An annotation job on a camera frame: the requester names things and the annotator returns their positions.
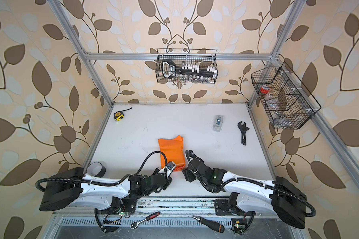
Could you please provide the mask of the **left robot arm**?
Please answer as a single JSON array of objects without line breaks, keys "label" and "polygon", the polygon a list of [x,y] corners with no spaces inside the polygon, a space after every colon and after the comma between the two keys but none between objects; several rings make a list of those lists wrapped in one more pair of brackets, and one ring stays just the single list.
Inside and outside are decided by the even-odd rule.
[{"label": "left robot arm", "polygon": [[165,160],[163,168],[157,168],[151,176],[127,174],[119,180],[91,176],[85,174],[83,168],[74,168],[36,182],[36,188],[43,192],[39,210],[52,212],[68,206],[98,210],[119,208],[125,200],[137,200],[166,190],[175,168],[173,161]]}]

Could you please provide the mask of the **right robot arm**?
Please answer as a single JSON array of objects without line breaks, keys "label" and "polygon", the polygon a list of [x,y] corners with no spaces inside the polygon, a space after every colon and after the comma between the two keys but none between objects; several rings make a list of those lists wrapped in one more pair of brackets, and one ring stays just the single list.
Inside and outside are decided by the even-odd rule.
[{"label": "right robot arm", "polygon": [[227,211],[231,214],[261,212],[278,218],[298,229],[305,228],[306,218],[315,217],[316,209],[307,197],[283,177],[259,180],[239,176],[230,171],[210,168],[192,150],[185,152],[188,167],[183,169],[186,181],[198,180],[208,192],[227,192],[232,202]]}]

